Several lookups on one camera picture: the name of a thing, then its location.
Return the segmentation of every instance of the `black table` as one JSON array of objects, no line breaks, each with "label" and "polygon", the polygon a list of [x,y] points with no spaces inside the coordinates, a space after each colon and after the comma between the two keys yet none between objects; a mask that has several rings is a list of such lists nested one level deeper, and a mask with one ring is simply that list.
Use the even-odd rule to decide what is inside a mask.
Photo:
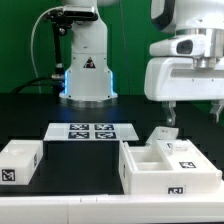
[{"label": "black table", "polygon": [[[120,96],[117,105],[98,109],[61,105],[54,95],[0,94],[0,102],[1,149],[11,139],[43,140],[49,123],[132,123],[139,136],[132,145],[144,145],[155,127],[166,126],[161,104],[145,96]],[[177,103],[176,114],[179,138],[190,139],[224,170],[224,128],[208,121],[206,114],[188,102]],[[81,150],[74,152],[74,144]],[[123,194],[117,171],[118,143],[88,144],[45,144],[44,157],[31,183],[0,186],[0,196]]]}]

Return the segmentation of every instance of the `white plastic container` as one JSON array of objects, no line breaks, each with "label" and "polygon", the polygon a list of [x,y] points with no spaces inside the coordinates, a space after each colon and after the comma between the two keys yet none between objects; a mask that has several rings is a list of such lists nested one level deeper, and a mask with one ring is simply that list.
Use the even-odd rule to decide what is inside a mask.
[{"label": "white plastic container", "polygon": [[42,141],[11,140],[0,153],[0,184],[29,184],[42,157]]},{"label": "white plastic container", "polygon": [[157,140],[148,147],[120,142],[119,174],[131,195],[215,193],[222,183],[222,172],[189,140]]}]

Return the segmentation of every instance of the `blue led light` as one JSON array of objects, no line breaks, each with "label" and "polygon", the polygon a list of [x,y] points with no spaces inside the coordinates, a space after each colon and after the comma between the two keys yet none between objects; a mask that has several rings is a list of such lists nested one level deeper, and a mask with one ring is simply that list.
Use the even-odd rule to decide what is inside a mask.
[{"label": "blue led light", "polygon": [[110,72],[110,79],[111,79],[111,95],[114,95],[114,74],[113,72]]},{"label": "blue led light", "polygon": [[67,95],[68,93],[68,71],[65,72],[65,89],[64,89],[64,94]]}]

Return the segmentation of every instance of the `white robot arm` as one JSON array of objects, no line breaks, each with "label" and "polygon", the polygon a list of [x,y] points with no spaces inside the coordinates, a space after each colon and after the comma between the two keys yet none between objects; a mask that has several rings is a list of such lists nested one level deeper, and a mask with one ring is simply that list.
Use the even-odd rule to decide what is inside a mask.
[{"label": "white robot arm", "polygon": [[107,27],[100,18],[98,6],[115,4],[118,0],[64,0],[66,9],[91,9],[95,21],[77,20],[72,24],[71,66],[65,73],[63,103],[78,107],[101,107],[114,103],[113,73],[107,67]]},{"label": "white robot arm", "polygon": [[162,101],[175,124],[176,101],[212,100],[216,121],[224,105],[224,1],[152,0],[151,20],[173,38],[154,43],[145,94]]}]

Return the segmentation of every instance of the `green backdrop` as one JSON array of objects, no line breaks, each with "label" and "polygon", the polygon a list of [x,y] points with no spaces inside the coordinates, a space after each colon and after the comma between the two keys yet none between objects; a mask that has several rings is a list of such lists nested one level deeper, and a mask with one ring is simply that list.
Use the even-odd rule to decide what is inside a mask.
[{"label": "green backdrop", "polygon": [[[149,45],[166,35],[159,33],[150,23],[150,0],[121,1],[123,19],[119,4],[100,8],[109,33],[108,66],[114,72],[114,88],[118,94],[144,94]],[[35,78],[30,57],[32,28],[44,11],[59,5],[62,5],[60,0],[1,0],[0,92],[10,92]],[[70,64],[70,38],[71,34],[61,38],[66,68]],[[50,22],[41,21],[39,24],[34,52],[40,76],[52,74],[54,47]],[[24,92],[35,91],[37,88],[32,87]]]}]

